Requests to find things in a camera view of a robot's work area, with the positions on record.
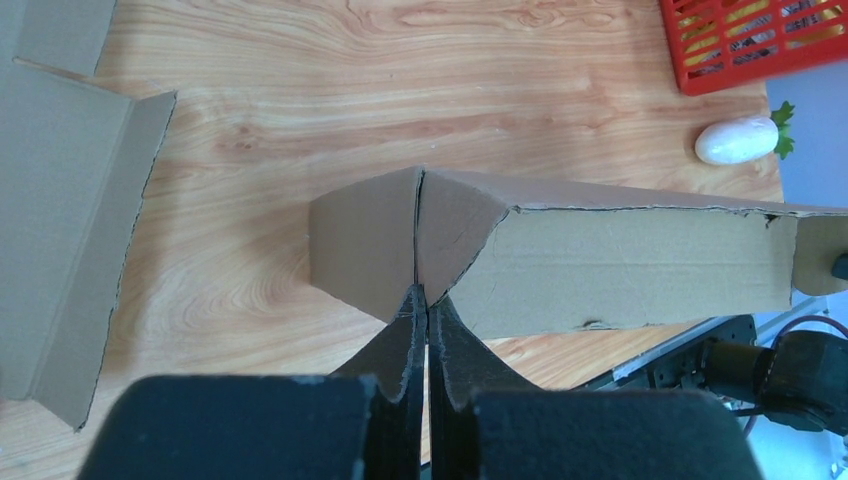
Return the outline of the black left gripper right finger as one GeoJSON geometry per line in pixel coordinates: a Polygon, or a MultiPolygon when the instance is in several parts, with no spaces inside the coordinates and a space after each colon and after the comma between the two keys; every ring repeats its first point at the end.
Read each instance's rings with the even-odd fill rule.
{"type": "Polygon", "coordinates": [[[737,421],[686,390],[545,390],[461,321],[428,310],[436,479],[757,479],[737,421]]]}

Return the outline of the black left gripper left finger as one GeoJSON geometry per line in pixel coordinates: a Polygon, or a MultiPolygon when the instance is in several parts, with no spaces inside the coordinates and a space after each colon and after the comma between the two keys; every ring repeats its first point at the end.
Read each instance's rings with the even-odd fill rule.
{"type": "Polygon", "coordinates": [[[160,375],[117,400],[83,479],[416,479],[427,310],[394,318],[327,375],[160,375]]]}

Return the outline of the brown cardboard box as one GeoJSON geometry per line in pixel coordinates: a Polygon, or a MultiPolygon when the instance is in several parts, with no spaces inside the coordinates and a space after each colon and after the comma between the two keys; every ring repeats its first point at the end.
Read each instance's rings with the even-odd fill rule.
{"type": "Polygon", "coordinates": [[[847,213],[412,167],[309,207],[312,283],[390,321],[407,288],[482,339],[789,308],[847,284],[847,213]]]}

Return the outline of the brown cardboard sheet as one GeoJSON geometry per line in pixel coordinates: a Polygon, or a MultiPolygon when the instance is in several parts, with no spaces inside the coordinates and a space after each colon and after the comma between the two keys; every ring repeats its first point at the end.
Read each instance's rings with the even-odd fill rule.
{"type": "Polygon", "coordinates": [[[1,395],[85,426],[177,102],[90,83],[112,1],[1,5],[1,395]]]}

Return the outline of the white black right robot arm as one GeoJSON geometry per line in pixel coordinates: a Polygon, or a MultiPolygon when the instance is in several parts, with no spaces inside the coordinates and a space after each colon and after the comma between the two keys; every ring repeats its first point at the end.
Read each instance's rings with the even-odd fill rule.
{"type": "Polygon", "coordinates": [[[712,392],[796,430],[847,434],[847,340],[790,331],[772,348],[713,342],[701,361],[712,392]]]}

